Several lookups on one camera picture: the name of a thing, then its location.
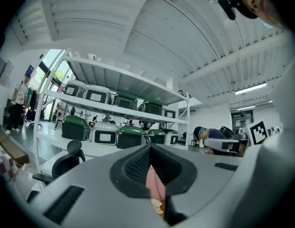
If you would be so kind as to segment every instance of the ceiling beam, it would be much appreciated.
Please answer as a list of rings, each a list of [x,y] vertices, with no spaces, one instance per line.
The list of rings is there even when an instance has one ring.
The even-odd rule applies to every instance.
[[[42,10],[43,10],[42,17],[46,23],[46,28],[49,32],[49,38],[52,41],[55,41],[58,39],[59,35],[53,20],[53,15],[51,11],[51,2],[50,0],[40,0],[40,2],[41,2]]]
[[[194,73],[184,77],[180,83],[182,85],[188,84],[193,80],[197,80],[207,74],[210,74],[216,70],[224,68],[228,65],[236,63],[238,60],[244,59],[246,57],[255,55],[257,53],[261,53],[265,50],[269,50],[270,48],[277,47],[279,45],[285,44],[287,42],[292,41],[292,34],[289,32],[281,33],[267,39],[258,41],[250,46],[242,48],[236,52],[233,52],[205,67],[195,71]]]
[[[133,30],[133,27],[136,23],[136,20],[140,14],[140,12],[143,9],[143,6],[145,5],[145,3],[147,2],[147,0],[138,0],[138,3],[134,5],[134,9],[133,11],[130,13],[130,17],[128,19],[128,23],[124,29],[124,33],[122,35],[122,42],[121,42],[121,50],[122,52],[125,51],[125,47],[127,45],[128,42],[128,38]]]

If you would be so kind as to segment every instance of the office chair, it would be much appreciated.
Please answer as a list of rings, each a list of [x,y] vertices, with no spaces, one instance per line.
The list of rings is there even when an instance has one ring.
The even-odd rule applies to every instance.
[[[53,180],[68,172],[75,166],[79,165],[80,160],[85,161],[85,156],[83,151],[81,150],[82,143],[79,140],[72,140],[67,145],[68,154],[60,157],[54,162],[52,167],[52,177],[46,176],[43,174],[35,173],[32,175],[32,178],[38,181],[44,182],[46,185],[50,184]],[[38,194],[38,191],[31,191],[27,202],[30,203],[32,199]]]

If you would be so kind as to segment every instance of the black vent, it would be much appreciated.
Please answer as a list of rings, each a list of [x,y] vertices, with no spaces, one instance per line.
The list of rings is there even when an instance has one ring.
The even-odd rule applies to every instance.
[[[236,171],[237,165],[230,165],[225,163],[216,163],[214,166],[219,167],[221,169],[229,170],[229,171]]]
[[[83,191],[84,188],[70,186],[49,208],[44,216],[46,216],[53,222],[60,224],[62,220],[66,217],[68,212],[71,210],[72,206],[76,203],[77,199],[80,197]]]

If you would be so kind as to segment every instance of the white ceiling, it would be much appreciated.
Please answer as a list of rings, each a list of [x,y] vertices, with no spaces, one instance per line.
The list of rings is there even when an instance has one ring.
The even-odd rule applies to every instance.
[[[207,0],[28,0],[12,24],[25,49],[72,48],[79,57],[95,56],[162,85],[174,75],[202,103],[229,102],[231,108],[269,100],[295,53],[291,42],[269,40],[260,51],[246,50],[247,56],[213,68],[213,62],[220,65],[228,55],[286,32],[238,12],[236,21],[228,21]],[[207,74],[182,83],[205,67]],[[234,94],[262,82],[268,82],[262,90]]]

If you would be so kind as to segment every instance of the shelf post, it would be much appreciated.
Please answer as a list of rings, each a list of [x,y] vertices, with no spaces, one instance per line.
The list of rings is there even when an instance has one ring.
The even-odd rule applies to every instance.
[[[187,137],[186,137],[186,150],[189,148],[190,138],[190,97],[187,93]]]
[[[42,91],[41,91],[41,93],[39,95],[39,102],[38,102],[38,106],[37,106],[37,109],[36,109],[36,112],[35,112],[34,128],[33,128],[34,160],[35,160],[35,164],[37,166],[38,173],[40,173],[41,170],[40,170],[40,167],[39,167],[39,140],[37,138],[37,132],[39,130],[39,117],[41,115],[42,109],[44,108],[43,107],[43,101],[44,101],[44,97],[45,97],[44,89],[48,89],[49,84],[50,84],[55,72],[57,71],[58,67],[60,66],[61,62],[63,61],[63,56],[68,55],[69,52],[70,52],[70,48],[68,50],[66,50],[65,53],[60,57],[60,59],[58,60],[58,62],[54,66],[52,72],[48,76],[47,82],[45,83],[44,88],[42,89]]]

